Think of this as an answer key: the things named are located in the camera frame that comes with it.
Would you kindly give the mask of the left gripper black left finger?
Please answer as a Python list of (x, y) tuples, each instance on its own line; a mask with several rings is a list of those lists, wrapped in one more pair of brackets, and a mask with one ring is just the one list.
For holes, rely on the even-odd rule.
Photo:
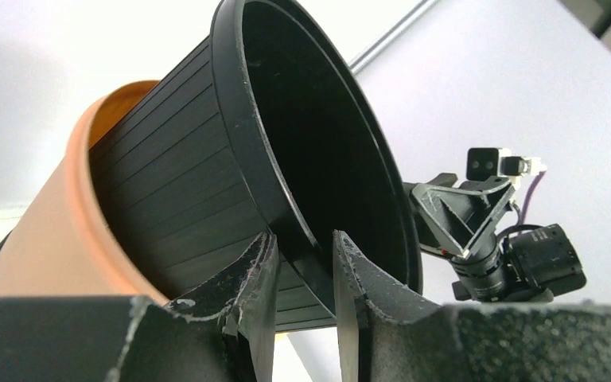
[(0, 298), (0, 381), (269, 381), (275, 235), (166, 305), (145, 296)]

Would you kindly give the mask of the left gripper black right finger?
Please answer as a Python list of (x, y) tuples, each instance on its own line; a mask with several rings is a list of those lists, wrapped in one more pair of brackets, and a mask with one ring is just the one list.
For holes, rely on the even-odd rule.
[(438, 305), (333, 233), (345, 381), (611, 381), (611, 306)]

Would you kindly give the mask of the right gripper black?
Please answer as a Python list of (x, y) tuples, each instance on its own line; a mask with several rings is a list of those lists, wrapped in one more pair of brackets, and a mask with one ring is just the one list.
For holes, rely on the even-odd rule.
[(586, 285), (578, 253), (560, 225), (520, 224), (491, 237), (516, 192), (509, 178), (454, 187), (457, 180), (455, 173), (440, 173), (405, 181), (403, 193), (421, 251), (451, 259), (458, 301), (552, 302)]

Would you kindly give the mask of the black ribbed plastic bucket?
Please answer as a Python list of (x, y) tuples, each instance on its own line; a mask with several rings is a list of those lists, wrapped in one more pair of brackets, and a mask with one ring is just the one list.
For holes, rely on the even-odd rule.
[(294, 1), (223, 1), (210, 34), (89, 150), (114, 237), (172, 300), (278, 240), (276, 326), (334, 324), (333, 233), (422, 290), (403, 181), (359, 84)]

